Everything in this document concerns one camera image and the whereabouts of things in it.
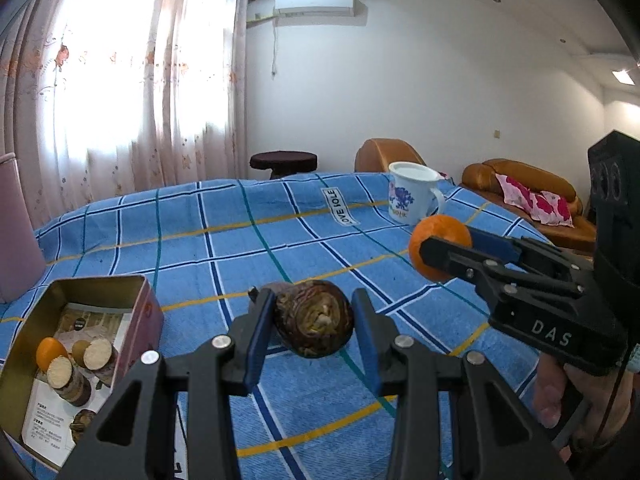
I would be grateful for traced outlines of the person's right hand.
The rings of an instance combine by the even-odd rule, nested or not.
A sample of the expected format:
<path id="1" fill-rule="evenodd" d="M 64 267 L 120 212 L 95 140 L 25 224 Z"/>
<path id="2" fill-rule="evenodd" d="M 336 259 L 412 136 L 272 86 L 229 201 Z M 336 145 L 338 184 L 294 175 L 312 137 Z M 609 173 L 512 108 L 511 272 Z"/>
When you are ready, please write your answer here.
<path id="1" fill-rule="evenodd" d="M 592 376 L 553 356 L 541 353 L 537 364 L 533 406 L 548 429 L 582 414 L 573 438 L 585 444 L 611 442 L 631 421 L 639 400 L 639 376 L 613 370 Z"/>

